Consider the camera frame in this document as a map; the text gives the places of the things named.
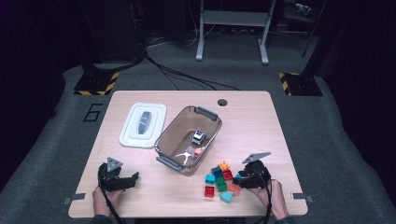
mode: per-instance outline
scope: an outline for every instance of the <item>human hand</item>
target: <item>human hand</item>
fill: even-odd
[[[272,214],[274,215],[276,220],[280,220],[281,218],[288,217],[289,212],[286,207],[285,198],[283,197],[282,184],[275,180],[271,180],[271,184],[268,184],[268,189],[270,192],[272,191],[271,196],[271,204],[272,204]],[[266,189],[248,189],[250,192],[254,193],[262,204],[267,207],[269,200]]]
[[[111,201],[114,208],[116,208],[117,204],[119,203],[120,196],[122,193],[123,193],[122,189],[116,190],[113,192],[106,191],[106,196]],[[96,189],[92,192],[92,197],[93,197],[93,212],[94,212],[94,214],[110,217],[111,211],[107,206],[105,196],[103,195],[99,186],[96,187]]]

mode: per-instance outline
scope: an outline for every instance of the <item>gray carpet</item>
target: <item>gray carpet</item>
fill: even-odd
[[[321,77],[316,81],[322,97],[286,96],[279,72],[302,72],[312,53],[301,58],[305,40],[276,35],[268,49],[269,65],[260,60],[255,35],[217,36],[206,40],[204,59],[195,61],[191,47],[164,44],[148,48],[157,63],[190,76],[234,86],[242,91],[269,91],[303,191],[315,199],[297,223],[396,223],[396,209],[376,172],[361,158],[345,134],[336,103]],[[105,64],[115,67],[119,64]],[[73,88],[80,67],[64,72],[66,87],[42,134],[0,195],[0,223],[88,223],[68,216],[65,197],[75,193],[111,94],[78,96]],[[204,89],[173,79],[180,90]],[[214,85],[217,90],[230,88]],[[155,65],[144,60],[120,72],[114,91],[176,90]],[[96,122],[83,122],[92,104],[101,114]],[[253,223],[258,217],[246,218]]]

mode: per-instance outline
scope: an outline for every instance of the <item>orange block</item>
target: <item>orange block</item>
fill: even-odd
[[[230,169],[230,166],[228,165],[228,163],[226,161],[222,161],[221,163],[219,163],[219,168],[222,171],[225,171],[225,170]]]

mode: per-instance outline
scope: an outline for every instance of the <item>person's arm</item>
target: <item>person's arm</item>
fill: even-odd
[[[268,194],[266,189],[248,189],[248,190],[254,193],[260,199],[260,201],[262,201],[262,205],[264,205],[265,207],[268,206],[269,201],[268,201]],[[276,224],[294,223],[292,217],[289,215],[288,208],[286,207],[285,198],[283,197],[282,184],[279,181],[272,179],[271,184],[269,185],[269,190],[270,192],[272,191],[271,212],[274,215]]]
[[[120,196],[123,190],[117,190],[113,192],[106,191],[107,198],[113,204],[113,207],[116,208],[119,203]],[[95,216],[91,219],[90,224],[111,224],[110,215],[111,211],[106,204],[105,196],[103,196],[102,191],[99,187],[92,192],[93,197],[93,212]]]

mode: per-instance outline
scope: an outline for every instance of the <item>hazard stripe tape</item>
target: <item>hazard stripe tape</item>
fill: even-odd
[[[113,90],[114,86],[116,85],[116,80],[119,77],[120,73],[116,73],[111,78],[110,82],[107,85],[105,91],[75,91],[75,95],[109,95],[111,90]]]
[[[300,74],[299,73],[279,73],[280,81],[282,82],[283,91],[285,92],[286,95],[291,95],[289,84],[285,78],[286,74],[294,75],[294,76],[299,76]]]

